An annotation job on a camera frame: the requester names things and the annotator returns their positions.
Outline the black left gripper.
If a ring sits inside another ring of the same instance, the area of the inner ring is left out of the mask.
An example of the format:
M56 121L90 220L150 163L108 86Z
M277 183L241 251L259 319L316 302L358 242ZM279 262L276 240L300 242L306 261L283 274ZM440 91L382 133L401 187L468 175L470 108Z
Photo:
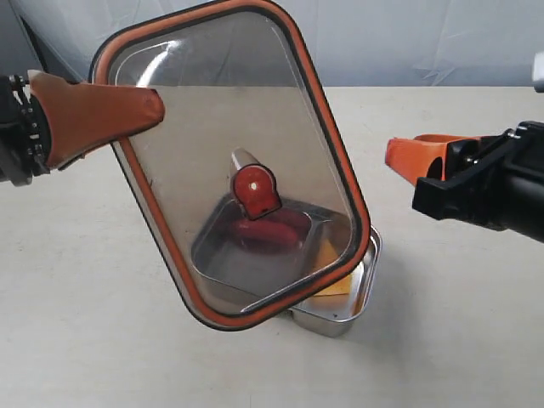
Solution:
M28 75L30 82L1 76L1 180L15 187L151 129L166 113L154 89L70 83L42 71Z

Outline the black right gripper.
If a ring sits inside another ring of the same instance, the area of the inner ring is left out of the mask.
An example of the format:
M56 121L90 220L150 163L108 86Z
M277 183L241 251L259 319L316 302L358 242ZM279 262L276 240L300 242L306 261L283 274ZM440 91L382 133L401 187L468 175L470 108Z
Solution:
M455 142L457 140L479 141ZM543 124L496 136L425 133L390 139L386 165L415 185L412 208L435 220L512 230L543 241Z

